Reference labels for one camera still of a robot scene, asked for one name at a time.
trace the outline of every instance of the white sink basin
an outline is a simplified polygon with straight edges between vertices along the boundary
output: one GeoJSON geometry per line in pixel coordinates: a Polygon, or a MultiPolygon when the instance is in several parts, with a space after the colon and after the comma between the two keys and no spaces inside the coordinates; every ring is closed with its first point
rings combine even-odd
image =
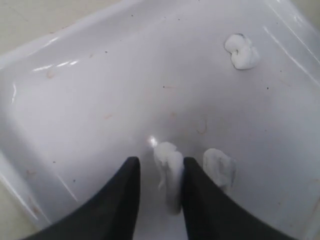
{"type": "Polygon", "coordinates": [[[0,57],[0,174],[40,228],[141,160],[135,239],[186,239],[150,140],[238,162],[232,198],[273,227],[320,225],[320,37],[286,0],[124,0],[0,57]],[[261,54],[234,69],[224,41],[261,54]]]}

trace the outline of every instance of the white foam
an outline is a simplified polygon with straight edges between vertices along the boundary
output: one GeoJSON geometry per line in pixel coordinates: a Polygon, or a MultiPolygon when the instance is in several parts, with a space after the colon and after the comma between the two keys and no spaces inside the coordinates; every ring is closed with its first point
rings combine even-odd
{"type": "Polygon", "coordinates": [[[154,148],[154,161],[160,173],[159,188],[165,186],[165,203],[171,214],[181,211],[181,187],[184,157],[170,142],[162,142],[154,148]]]}
{"type": "Polygon", "coordinates": [[[260,55],[253,43],[245,35],[231,35],[224,44],[225,50],[231,53],[231,62],[236,69],[252,69],[258,65],[260,55]]]}
{"type": "Polygon", "coordinates": [[[210,148],[203,154],[203,171],[226,194],[230,194],[236,176],[236,161],[222,151],[210,148]]]}

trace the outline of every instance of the floor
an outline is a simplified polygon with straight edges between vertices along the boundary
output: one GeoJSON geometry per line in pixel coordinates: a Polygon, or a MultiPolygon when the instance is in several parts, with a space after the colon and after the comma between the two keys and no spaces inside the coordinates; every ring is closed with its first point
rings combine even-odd
{"type": "MultiPolygon", "coordinates": [[[[0,54],[58,31],[120,0],[0,0],[0,54]]],[[[292,0],[320,30],[320,1],[292,0]]],[[[34,232],[16,200],[0,184],[0,240],[17,240],[34,232]]]]}

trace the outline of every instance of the sink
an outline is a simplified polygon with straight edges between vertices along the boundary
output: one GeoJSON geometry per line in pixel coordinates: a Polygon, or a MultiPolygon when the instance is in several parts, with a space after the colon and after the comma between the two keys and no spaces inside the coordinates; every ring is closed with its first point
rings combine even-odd
{"type": "Polygon", "coordinates": [[[295,238],[320,226],[319,32],[286,0],[124,0],[0,57],[0,176],[45,228],[141,160],[135,239],[186,239],[154,142],[237,160],[231,198],[295,238]],[[225,40],[259,65],[236,70],[225,40]]]}

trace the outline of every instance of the white fluffy clump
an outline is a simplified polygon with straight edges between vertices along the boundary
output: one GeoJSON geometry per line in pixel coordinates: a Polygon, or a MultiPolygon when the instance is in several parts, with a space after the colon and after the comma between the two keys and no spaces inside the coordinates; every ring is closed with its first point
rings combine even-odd
{"type": "Polygon", "coordinates": [[[165,186],[165,203],[171,214],[181,211],[181,187],[184,157],[170,142],[162,142],[154,148],[154,161],[160,173],[159,189],[165,186]]]}
{"type": "Polygon", "coordinates": [[[259,53],[251,40],[241,33],[231,35],[224,48],[231,53],[231,62],[236,69],[252,69],[260,61],[259,53]]]}
{"type": "Polygon", "coordinates": [[[203,154],[203,171],[227,195],[236,177],[236,161],[222,151],[210,148],[203,154]]]}

